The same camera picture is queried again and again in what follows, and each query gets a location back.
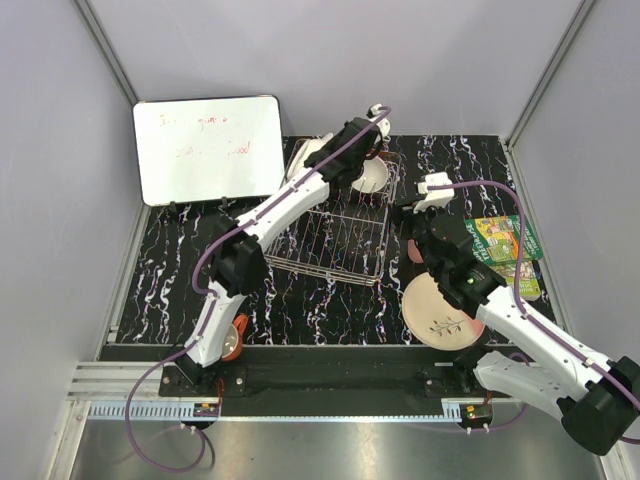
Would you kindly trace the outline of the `small white bowl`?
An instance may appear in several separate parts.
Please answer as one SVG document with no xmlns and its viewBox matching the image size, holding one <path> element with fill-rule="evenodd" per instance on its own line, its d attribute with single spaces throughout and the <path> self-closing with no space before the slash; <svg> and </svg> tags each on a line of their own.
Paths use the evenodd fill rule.
<svg viewBox="0 0 640 480">
<path fill-rule="evenodd" d="M 389 179 L 389 171 L 384 161 L 379 157 L 366 160 L 363 172 L 352 183 L 352 188 L 364 194 L 372 194 L 384 188 Z"/>
</svg>

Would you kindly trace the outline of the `large white plate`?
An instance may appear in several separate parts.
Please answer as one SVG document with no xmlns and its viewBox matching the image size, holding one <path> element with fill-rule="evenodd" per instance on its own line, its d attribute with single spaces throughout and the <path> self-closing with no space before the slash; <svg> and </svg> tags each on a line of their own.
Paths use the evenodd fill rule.
<svg viewBox="0 0 640 480">
<path fill-rule="evenodd" d="M 303 142 L 297 153 L 291 160 L 287 169 L 286 178 L 290 180 L 300 169 L 304 167 L 306 159 L 316 151 L 320 150 L 328 141 L 333 138 L 332 133 L 328 133 L 320 138 L 307 139 Z"/>
</svg>

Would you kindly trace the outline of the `wire dish rack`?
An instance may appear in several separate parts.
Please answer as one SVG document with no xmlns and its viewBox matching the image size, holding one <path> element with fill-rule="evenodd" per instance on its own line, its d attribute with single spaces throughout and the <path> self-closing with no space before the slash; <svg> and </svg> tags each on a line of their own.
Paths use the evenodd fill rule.
<svg viewBox="0 0 640 480">
<path fill-rule="evenodd" d="M 353 284 L 372 285 L 382 277 L 401 157 L 382 151 L 389 179 L 364 194 L 352 187 L 305 212 L 265 253 L 277 268 Z"/>
</svg>

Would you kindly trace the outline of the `pink cream floral plate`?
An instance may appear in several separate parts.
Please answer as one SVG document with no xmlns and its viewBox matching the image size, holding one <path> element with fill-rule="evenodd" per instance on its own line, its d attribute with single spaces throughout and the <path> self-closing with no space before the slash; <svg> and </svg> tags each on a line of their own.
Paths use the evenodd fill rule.
<svg viewBox="0 0 640 480">
<path fill-rule="evenodd" d="M 435 280 L 423 273 L 405 288 L 401 302 L 405 325 L 421 343 L 440 351 L 459 351 L 483 335 L 485 325 L 454 309 Z"/>
</svg>

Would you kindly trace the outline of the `orange mug white inside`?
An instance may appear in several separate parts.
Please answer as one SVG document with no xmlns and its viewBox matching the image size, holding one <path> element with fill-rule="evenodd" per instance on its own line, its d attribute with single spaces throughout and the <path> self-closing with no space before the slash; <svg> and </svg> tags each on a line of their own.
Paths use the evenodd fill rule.
<svg viewBox="0 0 640 480">
<path fill-rule="evenodd" d="M 238 315 L 232 322 L 222 349 L 221 360 L 225 362 L 236 359 L 242 352 L 244 341 L 243 336 L 249 323 L 247 315 Z"/>
</svg>

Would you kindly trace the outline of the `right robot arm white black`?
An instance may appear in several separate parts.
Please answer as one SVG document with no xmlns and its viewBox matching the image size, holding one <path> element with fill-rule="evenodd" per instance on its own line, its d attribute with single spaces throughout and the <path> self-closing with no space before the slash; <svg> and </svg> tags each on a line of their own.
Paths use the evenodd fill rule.
<svg viewBox="0 0 640 480">
<path fill-rule="evenodd" d="M 477 320 L 511 340 L 534 360 L 528 367 L 483 347 L 454 371 L 466 396 L 504 393 L 560 421 L 588 452 L 604 456 L 639 418 L 639 366 L 617 360 L 575 339 L 520 299 L 513 287 L 473 253 L 464 221 L 444 209 L 419 210 L 403 202 L 391 210 L 399 237 L 412 240 L 431 279 L 422 290 L 427 307 Z"/>
</svg>

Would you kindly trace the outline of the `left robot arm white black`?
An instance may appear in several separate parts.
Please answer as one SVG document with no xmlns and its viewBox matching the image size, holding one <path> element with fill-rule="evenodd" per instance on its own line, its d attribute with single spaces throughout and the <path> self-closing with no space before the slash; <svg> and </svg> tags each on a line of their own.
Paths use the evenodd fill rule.
<svg viewBox="0 0 640 480">
<path fill-rule="evenodd" d="M 267 276 L 268 247 L 305 212 L 361 177 L 364 163 L 390 131 L 389 113 L 389 107 L 375 105 L 366 117 L 346 122 L 319 149 L 303 155 L 302 167 L 276 193 L 236 218 L 222 213 L 215 219 L 212 243 L 191 276 L 193 290 L 204 297 L 203 308 L 172 359 L 190 393 L 203 396 L 214 388 L 212 367 L 222 360 L 236 312 Z"/>
</svg>

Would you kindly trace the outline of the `pink plastic cup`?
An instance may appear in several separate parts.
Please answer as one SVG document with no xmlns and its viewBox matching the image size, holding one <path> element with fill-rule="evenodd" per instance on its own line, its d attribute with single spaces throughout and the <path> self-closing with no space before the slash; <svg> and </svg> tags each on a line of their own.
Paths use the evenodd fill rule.
<svg viewBox="0 0 640 480">
<path fill-rule="evenodd" d="M 415 264 L 422 264 L 423 257 L 414 240 L 409 240 L 407 245 L 407 253 L 409 259 Z"/>
</svg>

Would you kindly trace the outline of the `green children's book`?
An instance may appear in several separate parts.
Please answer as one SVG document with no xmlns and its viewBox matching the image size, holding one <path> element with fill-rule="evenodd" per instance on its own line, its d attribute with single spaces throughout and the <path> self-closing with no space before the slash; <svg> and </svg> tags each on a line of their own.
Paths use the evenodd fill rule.
<svg viewBox="0 0 640 480">
<path fill-rule="evenodd" d="M 515 263 L 521 242 L 518 215 L 467 219 L 467 231 L 473 237 L 473 254 L 488 265 Z"/>
</svg>

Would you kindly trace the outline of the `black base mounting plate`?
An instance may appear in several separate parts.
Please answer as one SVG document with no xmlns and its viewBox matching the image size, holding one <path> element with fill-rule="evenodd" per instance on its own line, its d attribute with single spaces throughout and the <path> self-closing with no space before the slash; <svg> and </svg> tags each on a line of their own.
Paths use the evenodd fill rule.
<svg viewBox="0 0 640 480">
<path fill-rule="evenodd" d="M 458 357 L 424 346 L 250 346 L 201 374 L 165 367 L 159 394 L 220 395 L 226 418 L 442 416 L 444 399 L 488 395 Z"/>
</svg>

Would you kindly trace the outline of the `white whiteboard black frame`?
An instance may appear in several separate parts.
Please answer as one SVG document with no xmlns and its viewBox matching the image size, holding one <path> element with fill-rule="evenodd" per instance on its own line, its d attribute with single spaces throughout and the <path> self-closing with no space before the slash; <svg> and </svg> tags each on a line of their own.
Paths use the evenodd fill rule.
<svg viewBox="0 0 640 480">
<path fill-rule="evenodd" d="M 270 196 L 282 184 L 273 95 L 139 102 L 132 113 L 142 200 L 150 207 Z"/>
</svg>

